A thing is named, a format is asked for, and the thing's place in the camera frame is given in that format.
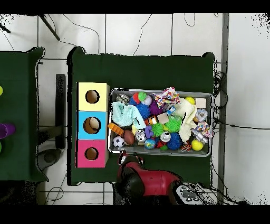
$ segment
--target yellow box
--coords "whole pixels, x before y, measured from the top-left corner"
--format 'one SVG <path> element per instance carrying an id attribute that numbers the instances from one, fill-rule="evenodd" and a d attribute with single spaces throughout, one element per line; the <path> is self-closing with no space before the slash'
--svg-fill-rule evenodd
<path id="1" fill-rule="evenodd" d="M 107 83 L 78 82 L 79 110 L 108 111 L 110 86 Z"/>

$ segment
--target purple cup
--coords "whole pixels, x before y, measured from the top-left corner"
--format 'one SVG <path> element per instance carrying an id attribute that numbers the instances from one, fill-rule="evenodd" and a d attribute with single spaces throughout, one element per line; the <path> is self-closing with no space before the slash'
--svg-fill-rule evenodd
<path id="1" fill-rule="evenodd" d="M 15 132 L 16 128 L 13 124 L 0 124 L 0 139 L 3 139 Z"/>

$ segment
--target green tablecloth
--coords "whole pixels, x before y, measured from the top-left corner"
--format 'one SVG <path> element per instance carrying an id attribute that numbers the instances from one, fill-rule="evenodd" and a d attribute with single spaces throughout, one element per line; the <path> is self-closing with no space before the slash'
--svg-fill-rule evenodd
<path id="1" fill-rule="evenodd" d="M 0 51 L 0 123 L 13 123 L 16 132 L 0 140 L 0 180 L 45 181 L 36 168 L 37 100 L 35 69 L 42 48 L 29 52 Z"/>
<path id="2" fill-rule="evenodd" d="M 214 55 L 203 57 L 174 55 L 123 56 L 84 54 L 81 47 L 69 53 L 68 96 L 72 104 L 68 106 L 68 137 L 72 134 L 69 146 L 68 182 L 114 182 L 118 171 L 119 154 L 110 154 L 105 168 L 76 168 L 75 129 L 76 129 L 76 89 L 77 82 L 106 82 L 112 88 L 133 88 L 163 90 L 174 86 L 177 91 L 213 93 Z M 150 170 L 168 170 L 183 177 L 185 182 L 201 182 L 210 185 L 210 156 L 158 156 L 143 155 L 145 167 Z"/>

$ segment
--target shape sorter box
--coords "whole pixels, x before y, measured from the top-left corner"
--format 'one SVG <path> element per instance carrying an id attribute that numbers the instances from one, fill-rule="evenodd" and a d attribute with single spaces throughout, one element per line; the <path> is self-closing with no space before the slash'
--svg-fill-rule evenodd
<path id="1" fill-rule="evenodd" d="M 91 125 L 89 124 L 89 119 L 94 118 L 98 121 L 98 129 L 96 132 L 91 133 Z M 78 139 L 84 140 L 107 140 L 108 136 L 108 112 L 103 111 L 79 111 L 79 129 L 78 129 Z"/>
<path id="2" fill-rule="evenodd" d="M 97 152 L 91 160 L 87 158 L 88 150 Z M 78 140 L 76 157 L 78 168 L 104 168 L 109 157 L 107 140 Z"/>
<path id="3" fill-rule="evenodd" d="M 78 82 L 79 108 L 82 111 L 108 111 L 110 86 L 107 83 Z"/>

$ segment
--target gray tray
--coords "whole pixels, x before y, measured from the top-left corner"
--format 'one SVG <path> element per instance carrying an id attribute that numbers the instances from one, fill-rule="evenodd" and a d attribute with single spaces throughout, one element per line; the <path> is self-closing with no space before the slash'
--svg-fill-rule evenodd
<path id="1" fill-rule="evenodd" d="M 134 93 L 144 91 L 147 92 L 149 95 L 153 97 L 151 93 L 161 93 L 162 90 L 144 90 L 144 89 L 121 89 L 121 88 L 114 88 L 110 92 L 110 102 L 115 102 L 117 94 L 125 94 L 129 97 L 131 97 Z M 181 98 L 185 97 L 194 97 L 194 98 L 206 98 L 206 110 L 208 112 L 208 117 L 206 122 L 208 124 L 211 124 L 213 126 L 213 95 L 212 94 L 206 94 L 202 92 L 177 92 L 180 94 Z M 112 120 L 112 107 L 109 105 L 109 123 L 113 122 Z M 208 141 L 208 144 L 205 144 L 202 150 L 200 151 L 193 151 L 190 150 L 190 152 L 182 152 L 179 150 L 165 150 L 162 151 L 158 148 L 154 148 L 152 150 L 147 150 L 143 146 L 140 146 L 137 144 L 137 142 L 134 143 L 132 146 L 125 145 L 122 148 L 116 148 L 113 145 L 113 139 L 116 137 L 116 133 L 111 131 L 109 129 L 108 131 L 108 150 L 111 153 L 122 153 L 123 150 L 126 150 L 127 153 L 139 153 L 139 154 L 149 154 L 149 155 L 170 155 L 170 156 L 196 156 L 196 157 L 206 157 L 211 153 L 212 148 L 212 139 L 210 138 Z"/>

